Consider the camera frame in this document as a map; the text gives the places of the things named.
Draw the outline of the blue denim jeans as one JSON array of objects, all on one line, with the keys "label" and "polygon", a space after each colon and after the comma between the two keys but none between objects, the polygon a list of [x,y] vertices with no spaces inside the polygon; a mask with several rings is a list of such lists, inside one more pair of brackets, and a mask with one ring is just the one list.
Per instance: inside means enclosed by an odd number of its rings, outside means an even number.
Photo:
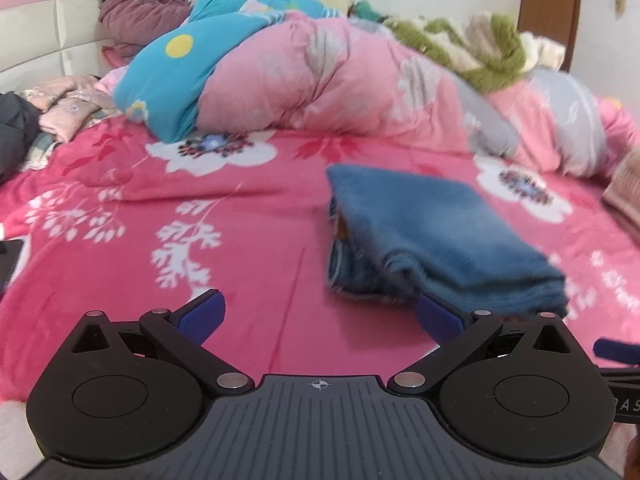
[{"label": "blue denim jeans", "polygon": [[463,312],[567,315],[565,276],[469,185],[336,164],[326,170],[334,234],[329,288]]}]

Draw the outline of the pink floral bed sheet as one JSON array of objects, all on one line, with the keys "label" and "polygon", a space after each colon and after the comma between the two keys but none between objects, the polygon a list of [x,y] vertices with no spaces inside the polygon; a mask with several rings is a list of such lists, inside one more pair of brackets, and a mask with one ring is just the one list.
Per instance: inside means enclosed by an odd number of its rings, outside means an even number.
[{"label": "pink floral bed sheet", "polygon": [[244,373],[388,376],[433,348],[413,310],[326,284],[326,167],[368,165],[475,188],[567,277],[585,348],[639,338],[639,249],[597,185],[378,139],[263,131],[203,154],[115,118],[2,186],[1,235],[23,244],[1,299],[1,395],[25,400],[81,315],[135,320],[207,289],[227,301],[207,348]]}]

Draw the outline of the pink checked folded garment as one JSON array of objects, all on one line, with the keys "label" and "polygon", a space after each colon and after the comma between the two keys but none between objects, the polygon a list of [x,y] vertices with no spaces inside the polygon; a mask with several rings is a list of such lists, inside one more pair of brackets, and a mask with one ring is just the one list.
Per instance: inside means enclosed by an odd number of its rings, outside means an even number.
[{"label": "pink checked folded garment", "polygon": [[633,148],[613,172],[602,200],[618,225],[639,244],[640,237],[640,158]]}]

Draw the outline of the black phone on bed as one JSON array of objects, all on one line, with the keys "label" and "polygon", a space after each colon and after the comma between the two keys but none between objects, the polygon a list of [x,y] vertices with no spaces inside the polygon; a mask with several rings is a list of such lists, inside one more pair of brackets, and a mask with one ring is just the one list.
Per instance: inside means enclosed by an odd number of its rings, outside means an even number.
[{"label": "black phone on bed", "polygon": [[22,240],[2,240],[0,243],[0,286],[5,290],[20,260],[24,246]]}]

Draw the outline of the blue floral quilt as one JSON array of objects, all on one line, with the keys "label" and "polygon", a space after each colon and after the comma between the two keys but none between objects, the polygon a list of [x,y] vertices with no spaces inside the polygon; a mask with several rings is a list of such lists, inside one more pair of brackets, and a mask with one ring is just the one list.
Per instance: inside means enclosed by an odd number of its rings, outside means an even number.
[{"label": "blue floral quilt", "polygon": [[198,0],[183,25],[128,65],[114,90],[116,106],[162,142],[183,139],[195,129],[198,99],[220,60],[294,11],[310,18],[342,14],[319,0]]}]

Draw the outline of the dark garment at bed edge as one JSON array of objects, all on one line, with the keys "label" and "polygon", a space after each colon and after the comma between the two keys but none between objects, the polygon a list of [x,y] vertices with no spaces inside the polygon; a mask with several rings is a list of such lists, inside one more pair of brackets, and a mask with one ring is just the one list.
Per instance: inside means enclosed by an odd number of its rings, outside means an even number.
[{"label": "dark garment at bed edge", "polygon": [[15,92],[0,98],[0,171],[4,183],[17,173],[40,131],[40,110]]}]

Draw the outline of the green white fluffy blanket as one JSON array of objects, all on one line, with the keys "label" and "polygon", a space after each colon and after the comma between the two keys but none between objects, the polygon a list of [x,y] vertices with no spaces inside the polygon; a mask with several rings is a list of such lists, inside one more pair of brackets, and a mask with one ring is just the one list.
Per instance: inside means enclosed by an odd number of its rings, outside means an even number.
[{"label": "green white fluffy blanket", "polygon": [[566,52],[550,38],[519,32],[512,18],[500,13],[477,13],[464,24],[449,18],[386,18],[384,25],[401,44],[483,94],[508,88],[535,68],[557,72]]}]

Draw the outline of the pink grey floral duvet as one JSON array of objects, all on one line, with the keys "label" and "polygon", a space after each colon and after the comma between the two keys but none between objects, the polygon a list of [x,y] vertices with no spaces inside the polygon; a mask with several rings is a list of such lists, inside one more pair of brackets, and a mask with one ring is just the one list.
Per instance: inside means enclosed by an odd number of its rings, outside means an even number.
[{"label": "pink grey floral duvet", "polygon": [[256,32],[217,63],[196,126],[380,136],[574,177],[607,177],[639,145],[628,112],[567,73],[536,68],[481,94],[388,32],[301,15]]}]

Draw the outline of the person in purple jacket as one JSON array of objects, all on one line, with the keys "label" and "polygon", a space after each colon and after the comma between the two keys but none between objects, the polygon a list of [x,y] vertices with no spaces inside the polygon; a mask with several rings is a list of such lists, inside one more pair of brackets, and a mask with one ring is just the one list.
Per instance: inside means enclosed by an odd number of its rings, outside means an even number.
[{"label": "person in purple jacket", "polygon": [[101,0],[98,21],[111,41],[103,50],[107,64],[126,66],[151,42],[181,26],[191,11],[190,0]]}]

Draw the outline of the white pink padded headboard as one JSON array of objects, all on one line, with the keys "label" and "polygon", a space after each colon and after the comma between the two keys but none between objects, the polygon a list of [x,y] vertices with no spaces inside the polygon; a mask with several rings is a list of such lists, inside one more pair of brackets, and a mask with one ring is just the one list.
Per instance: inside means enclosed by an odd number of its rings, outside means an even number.
[{"label": "white pink padded headboard", "polygon": [[110,70],[100,0],[1,0],[1,91]]}]

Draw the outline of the brown wooden door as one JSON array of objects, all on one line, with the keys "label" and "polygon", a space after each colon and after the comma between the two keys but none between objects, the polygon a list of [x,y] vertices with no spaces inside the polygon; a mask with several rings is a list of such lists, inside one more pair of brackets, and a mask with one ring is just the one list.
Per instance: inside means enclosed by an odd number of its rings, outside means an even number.
[{"label": "brown wooden door", "polygon": [[575,50],[582,0],[521,0],[518,29],[562,44],[564,72],[570,71]]}]

